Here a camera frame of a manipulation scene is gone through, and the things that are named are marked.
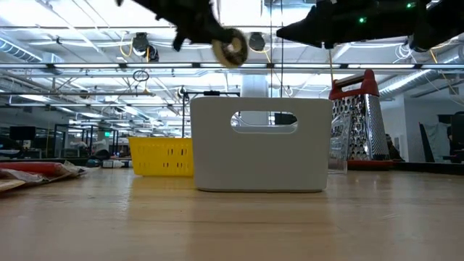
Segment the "yellow plastic crate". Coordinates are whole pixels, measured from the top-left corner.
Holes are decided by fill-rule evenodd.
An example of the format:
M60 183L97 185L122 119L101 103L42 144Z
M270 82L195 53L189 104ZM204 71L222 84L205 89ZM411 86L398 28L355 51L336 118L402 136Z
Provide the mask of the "yellow plastic crate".
M129 138L133 171L142 176L193 176L191 138Z

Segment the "box grater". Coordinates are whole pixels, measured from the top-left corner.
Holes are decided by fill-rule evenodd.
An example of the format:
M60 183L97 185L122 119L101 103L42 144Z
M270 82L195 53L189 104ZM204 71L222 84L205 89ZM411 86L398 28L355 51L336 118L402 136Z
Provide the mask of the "box grater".
M357 83L361 83L360 88L343 90ZM332 119L339 115L351 117L347 160L390 160L378 97L372 70L366 70L364 75L333 81L329 95L333 101Z

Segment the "ceiling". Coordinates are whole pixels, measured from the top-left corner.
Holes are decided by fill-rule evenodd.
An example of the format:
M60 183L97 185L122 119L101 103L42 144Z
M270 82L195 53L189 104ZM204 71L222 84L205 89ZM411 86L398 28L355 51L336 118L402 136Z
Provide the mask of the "ceiling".
M261 32L267 41L267 53L251 51L248 63L273 64L307 64L330 62L328 51L299 43L282 42L275 37L275 32L282 25L303 19L310 10L311 4L295 4L297 0L284 0L281 8L273 8L272 19L270 9L262 5L261 0L215 0L215 16L224 26L235 27L247 35L251 32ZM206 63L214 62L214 55L208 45L184 44L181 52L172 49L170 43L175 35L175 28L165 20L156 21L154 15L126 0L121 7L117 7L113 0L51 0L48 1L50 9L44 0L2 0L0 10L7 10L0 14L0 38L7 38L17 46L30 53L45 57L54 54L65 63L126 63L146 62L145 57L139 57L131 52L131 39L136 33L148 33L148 39L159 53L161 63ZM429 53L415 53L402 46L403 38L391 38L363 43L348 43L337 46L332 51L333 62L336 63L376 63L376 64L402 64L414 62L430 62ZM437 55L454 48L460 43L460 38L453 39L436 50ZM24 63L24 60L10 54L0 52L2 63ZM58 91L70 93L87 90L97 93L113 93L114 95L94 95L89 99L79 96L50 97L59 103L76 104L176 104L178 89L183 86L188 91L229 91L240 92L244 75L264 75L268 84L278 88L281 83L287 87L284 94L295 98L328 97L331 85L330 70L284 70L269 69L227 71L224 69L202 70L163 68L149 69L150 79L137 83L133 80L135 69L127 70L81 70L67 68L61 74L53 75L40 70L9 69L7 73L19 79L27 78L31 84L25 91L50 92ZM337 70L334 79L351 76L358 71ZM376 80L382 81L398 74L408 74L400 70L377 70ZM5 80L12 75L5 75ZM25 83L11 89L0 86L3 91L24 91ZM431 85L421 86L408 92L410 95L421 91L433 89ZM122 92L142 92L144 89L153 96L119 96ZM430 94L429 99L448 99L447 91ZM37 102L24 97L17 97L18 102ZM68 107L73 112L79 109ZM105 117L118 119L121 113L115 112L114 107L93 109L92 113L100 113ZM163 117L181 119L179 108L138 107L140 115L150 120L162 120Z

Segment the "wooden tabletop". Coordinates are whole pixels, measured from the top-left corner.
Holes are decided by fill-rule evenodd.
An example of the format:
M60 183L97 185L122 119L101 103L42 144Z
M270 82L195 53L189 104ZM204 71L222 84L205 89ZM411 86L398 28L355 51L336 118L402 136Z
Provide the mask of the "wooden tabletop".
M330 175L317 194L98 170L0 194L0 260L463 260L464 178Z

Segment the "desk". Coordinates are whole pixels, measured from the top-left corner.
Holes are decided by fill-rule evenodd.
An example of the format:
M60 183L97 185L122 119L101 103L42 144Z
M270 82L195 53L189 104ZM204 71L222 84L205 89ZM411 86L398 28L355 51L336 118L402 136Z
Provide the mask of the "desk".
M208 193L98 170L0 195L2 260L461 260L464 177L330 175L318 194Z

